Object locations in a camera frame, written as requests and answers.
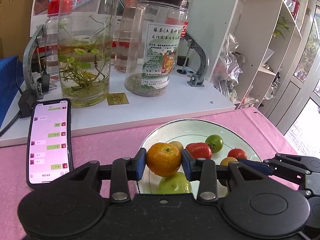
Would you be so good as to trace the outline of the red fruit front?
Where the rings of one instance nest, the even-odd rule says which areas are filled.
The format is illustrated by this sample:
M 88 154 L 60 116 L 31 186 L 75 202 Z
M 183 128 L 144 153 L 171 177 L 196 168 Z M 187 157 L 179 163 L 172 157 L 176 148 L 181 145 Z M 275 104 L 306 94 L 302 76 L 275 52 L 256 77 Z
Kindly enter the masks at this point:
M 235 159 L 247 159 L 247 154 L 244 150 L 240 149 L 240 148 L 233 148 L 228 152 L 227 157 L 230 158 L 235 158 Z

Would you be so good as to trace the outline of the red fruit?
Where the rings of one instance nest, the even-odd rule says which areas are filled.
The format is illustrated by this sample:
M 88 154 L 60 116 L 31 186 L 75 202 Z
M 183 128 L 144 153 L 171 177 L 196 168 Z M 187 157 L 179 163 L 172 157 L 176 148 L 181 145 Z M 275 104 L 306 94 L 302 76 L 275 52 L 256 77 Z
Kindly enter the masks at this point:
M 230 158 L 235 158 L 235 159 L 247 159 L 247 154 L 244 150 L 240 149 L 240 148 L 233 148 L 228 152 L 227 157 Z
M 205 158 L 211 159 L 212 158 L 212 150 L 211 148 L 204 142 L 196 142 L 188 144 L 185 148 L 194 159 Z

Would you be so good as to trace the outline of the small green round fruit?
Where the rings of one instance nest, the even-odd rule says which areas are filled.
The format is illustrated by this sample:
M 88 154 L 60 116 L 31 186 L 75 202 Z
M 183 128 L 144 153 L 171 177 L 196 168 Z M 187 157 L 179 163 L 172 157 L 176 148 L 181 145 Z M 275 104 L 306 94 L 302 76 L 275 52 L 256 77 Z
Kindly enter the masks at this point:
M 223 139 L 217 134 L 207 137 L 205 143 L 210 147 L 212 153 L 220 152 L 224 146 Z

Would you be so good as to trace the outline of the red fruit back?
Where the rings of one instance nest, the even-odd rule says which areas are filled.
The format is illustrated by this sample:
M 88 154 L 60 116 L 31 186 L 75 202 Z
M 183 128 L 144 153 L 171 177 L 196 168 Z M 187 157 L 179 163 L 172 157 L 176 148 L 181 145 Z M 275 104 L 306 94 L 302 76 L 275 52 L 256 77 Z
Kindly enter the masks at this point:
M 211 148 L 204 142 L 196 142 L 188 144 L 185 148 L 194 159 L 205 158 L 211 159 L 212 158 L 212 150 Z

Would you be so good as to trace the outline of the green jujube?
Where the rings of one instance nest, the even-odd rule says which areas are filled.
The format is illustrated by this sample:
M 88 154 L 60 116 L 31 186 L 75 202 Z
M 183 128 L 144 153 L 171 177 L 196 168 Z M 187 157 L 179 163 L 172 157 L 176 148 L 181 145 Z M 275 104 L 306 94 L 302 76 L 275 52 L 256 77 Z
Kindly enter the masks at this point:
M 185 174 L 176 172 L 172 176 L 164 177 L 157 187 L 157 194 L 182 194 L 192 193 L 191 183 L 186 179 Z

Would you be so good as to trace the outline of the small brown longan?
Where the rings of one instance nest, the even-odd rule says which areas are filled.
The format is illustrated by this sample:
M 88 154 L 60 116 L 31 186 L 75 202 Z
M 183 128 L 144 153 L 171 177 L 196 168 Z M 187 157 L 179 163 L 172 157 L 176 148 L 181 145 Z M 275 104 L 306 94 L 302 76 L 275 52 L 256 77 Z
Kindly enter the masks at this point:
M 169 144 L 175 146 L 180 152 L 181 152 L 181 150 L 184 149 L 183 144 L 179 141 L 171 141 L 171 142 L 169 142 Z

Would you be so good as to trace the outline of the orange tangerine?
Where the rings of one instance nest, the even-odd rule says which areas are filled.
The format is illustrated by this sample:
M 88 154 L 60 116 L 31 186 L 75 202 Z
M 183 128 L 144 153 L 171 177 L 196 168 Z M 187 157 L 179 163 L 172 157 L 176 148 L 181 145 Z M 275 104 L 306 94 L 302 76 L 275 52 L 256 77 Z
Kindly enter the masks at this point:
M 146 153 L 146 165 L 151 172 L 160 177 L 175 174 L 181 166 L 181 153 L 172 144 L 158 142 L 153 144 Z

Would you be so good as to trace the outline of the black smartphone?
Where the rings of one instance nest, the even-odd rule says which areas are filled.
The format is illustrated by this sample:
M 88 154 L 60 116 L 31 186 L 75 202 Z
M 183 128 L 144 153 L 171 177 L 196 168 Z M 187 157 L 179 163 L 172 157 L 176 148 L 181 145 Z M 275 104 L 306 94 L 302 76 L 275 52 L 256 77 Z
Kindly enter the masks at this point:
M 71 101 L 37 102 L 31 115 L 27 141 L 27 185 L 35 189 L 73 168 Z

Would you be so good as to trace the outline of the white blue-rimmed plate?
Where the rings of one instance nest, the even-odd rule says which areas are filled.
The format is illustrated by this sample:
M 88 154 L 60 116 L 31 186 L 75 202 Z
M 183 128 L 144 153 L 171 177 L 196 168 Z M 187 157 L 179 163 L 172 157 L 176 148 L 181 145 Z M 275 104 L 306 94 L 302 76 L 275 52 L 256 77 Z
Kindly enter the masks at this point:
M 149 150 L 157 142 L 172 141 L 179 141 L 185 147 L 190 143 L 205 142 L 207 137 L 213 134 L 219 135 L 224 143 L 222 150 L 212 155 L 216 164 L 226 158 L 228 152 L 233 148 L 244 150 L 248 160 L 261 162 L 259 155 L 241 136 L 224 126 L 200 119 L 181 119 L 163 124 L 146 137 L 141 147 Z M 142 194 L 157 193 L 160 181 L 161 177 L 155 175 L 146 166 L 142 179 L 136 182 L 137 191 Z

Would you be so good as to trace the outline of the crumpled clear plastic bag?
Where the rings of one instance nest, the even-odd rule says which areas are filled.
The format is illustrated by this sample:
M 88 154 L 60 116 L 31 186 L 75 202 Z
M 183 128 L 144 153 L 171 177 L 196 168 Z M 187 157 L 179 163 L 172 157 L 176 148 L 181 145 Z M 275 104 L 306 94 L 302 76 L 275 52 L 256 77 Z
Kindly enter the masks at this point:
M 232 34 L 228 34 L 220 52 L 212 75 L 212 84 L 232 103 L 238 100 L 235 86 L 239 84 L 239 75 L 243 73 L 236 56 L 233 54 L 239 44 Z

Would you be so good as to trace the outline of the white board platform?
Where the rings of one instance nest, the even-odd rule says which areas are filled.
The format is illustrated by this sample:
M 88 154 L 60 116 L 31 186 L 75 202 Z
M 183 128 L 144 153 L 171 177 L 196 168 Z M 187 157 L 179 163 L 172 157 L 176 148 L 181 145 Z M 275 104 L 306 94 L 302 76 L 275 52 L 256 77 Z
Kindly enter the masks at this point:
M 107 101 L 84 108 L 72 108 L 71 135 L 73 137 L 116 131 L 176 119 L 196 118 L 232 111 L 235 105 L 210 83 L 191 87 L 186 75 L 173 72 L 165 94 L 143 97 L 127 91 L 125 74 L 111 70 L 110 92 L 125 93 L 128 103 L 108 105 Z

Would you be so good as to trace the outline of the blue electric device box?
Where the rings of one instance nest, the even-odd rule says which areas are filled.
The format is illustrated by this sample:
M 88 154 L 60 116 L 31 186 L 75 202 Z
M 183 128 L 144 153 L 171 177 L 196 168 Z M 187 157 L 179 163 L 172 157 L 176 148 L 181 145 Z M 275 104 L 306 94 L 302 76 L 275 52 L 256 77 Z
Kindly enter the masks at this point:
M 1 100 L 1 124 L 7 111 L 18 92 L 16 81 L 21 85 L 24 81 L 22 63 L 18 56 L 1 59 L 0 67 L 0 100 Z

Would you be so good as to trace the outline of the white shelf unit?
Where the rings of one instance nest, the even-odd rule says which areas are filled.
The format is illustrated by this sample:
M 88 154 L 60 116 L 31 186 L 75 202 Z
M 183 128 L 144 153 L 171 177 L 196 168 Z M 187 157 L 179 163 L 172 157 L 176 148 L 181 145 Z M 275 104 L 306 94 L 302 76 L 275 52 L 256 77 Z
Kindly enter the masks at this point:
M 190 94 L 192 102 L 200 104 L 204 115 L 235 109 L 235 105 L 211 84 L 227 35 L 235 35 L 239 42 L 237 51 L 246 58 L 236 87 L 238 96 L 243 99 L 267 53 L 281 12 L 295 27 L 283 0 L 191 0 L 187 34 L 203 49 L 207 68 L 204 86 Z

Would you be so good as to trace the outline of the red-capped clear bottle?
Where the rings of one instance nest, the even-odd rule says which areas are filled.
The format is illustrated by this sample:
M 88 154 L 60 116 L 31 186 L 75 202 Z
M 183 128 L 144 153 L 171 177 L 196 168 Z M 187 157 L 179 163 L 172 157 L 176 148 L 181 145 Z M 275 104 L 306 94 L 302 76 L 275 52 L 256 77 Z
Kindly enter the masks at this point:
M 46 31 L 45 54 L 46 71 L 50 79 L 55 82 L 59 79 L 59 63 L 57 56 L 58 23 L 61 0 L 52 0 L 48 4 L 47 20 L 44 24 Z

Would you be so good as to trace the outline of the clear bottle behind jar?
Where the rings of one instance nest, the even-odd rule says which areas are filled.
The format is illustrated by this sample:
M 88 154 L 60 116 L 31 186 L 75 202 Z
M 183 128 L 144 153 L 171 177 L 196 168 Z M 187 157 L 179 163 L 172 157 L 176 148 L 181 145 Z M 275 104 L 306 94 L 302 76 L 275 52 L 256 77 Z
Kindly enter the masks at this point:
M 123 15 L 120 22 L 119 34 L 115 54 L 115 69 L 125 73 L 129 55 L 130 38 L 135 16 L 137 0 L 126 0 Z

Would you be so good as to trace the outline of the clear jar with label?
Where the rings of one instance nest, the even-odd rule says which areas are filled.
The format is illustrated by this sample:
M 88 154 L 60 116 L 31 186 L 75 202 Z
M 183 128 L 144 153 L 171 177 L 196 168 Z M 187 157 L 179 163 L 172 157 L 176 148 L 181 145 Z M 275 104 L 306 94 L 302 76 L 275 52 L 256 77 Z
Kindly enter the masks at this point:
M 183 16 L 183 0 L 138 0 L 126 68 L 129 92 L 146 97 L 166 92 Z

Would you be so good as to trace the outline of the glass vase with plants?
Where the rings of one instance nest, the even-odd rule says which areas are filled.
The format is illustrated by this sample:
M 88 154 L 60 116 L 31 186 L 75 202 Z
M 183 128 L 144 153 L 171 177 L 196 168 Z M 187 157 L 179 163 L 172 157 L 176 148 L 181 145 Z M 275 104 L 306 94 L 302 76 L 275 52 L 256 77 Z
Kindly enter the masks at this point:
M 74 107 L 104 101 L 110 87 L 119 0 L 60 0 L 57 57 L 62 95 Z

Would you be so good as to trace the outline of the cola bottle red cap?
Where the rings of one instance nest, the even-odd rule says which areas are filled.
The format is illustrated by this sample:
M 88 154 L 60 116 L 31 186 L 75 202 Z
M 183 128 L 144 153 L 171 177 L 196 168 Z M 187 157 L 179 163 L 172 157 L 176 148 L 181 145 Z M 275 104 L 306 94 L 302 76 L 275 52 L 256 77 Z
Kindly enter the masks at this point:
M 182 42 L 183 39 L 186 35 L 187 32 L 187 27 L 188 27 L 188 9 L 189 9 L 189 0 L 183 0 L 183 9 L 184 9 L 184 16 L 183 16 L 183 28 L 181 31 L 181 37 L 180 37 L 180 41 L 179 41 L 179 45 L 178 45 L 178 50 L 180 50 L 180 48 L 182 47 Z M 177 51 L 177 56 L 176 56 L 176 61 L 175 63 L 178 62 L 178 57 L 179 57 L 179 51 Z

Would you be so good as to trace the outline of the brown cardboard box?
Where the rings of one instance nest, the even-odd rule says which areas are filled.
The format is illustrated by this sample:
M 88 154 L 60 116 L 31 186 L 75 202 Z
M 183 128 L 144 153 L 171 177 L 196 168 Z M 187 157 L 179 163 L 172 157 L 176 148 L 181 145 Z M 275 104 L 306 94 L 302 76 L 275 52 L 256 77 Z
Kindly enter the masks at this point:
M 1 0 L 1 58 L 23 56 L 30 40 L 33 0 Z

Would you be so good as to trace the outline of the grey metal bracket left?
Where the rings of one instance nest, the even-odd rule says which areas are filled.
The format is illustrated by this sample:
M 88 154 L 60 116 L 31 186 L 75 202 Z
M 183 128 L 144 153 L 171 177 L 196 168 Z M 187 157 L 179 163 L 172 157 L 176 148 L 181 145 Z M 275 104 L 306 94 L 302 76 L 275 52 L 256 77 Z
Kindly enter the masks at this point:
M 18 106 L 20 118 L 30 117 L 35 102 L 43 99 L 44 93 L 49 90 L 50 77 L 46 66 L 41 64 L 39 49 L 44 48 L 46 30 L 44 25 L 39 25 L 23 54 L 23 77 L 25 90 L 23 91 Z

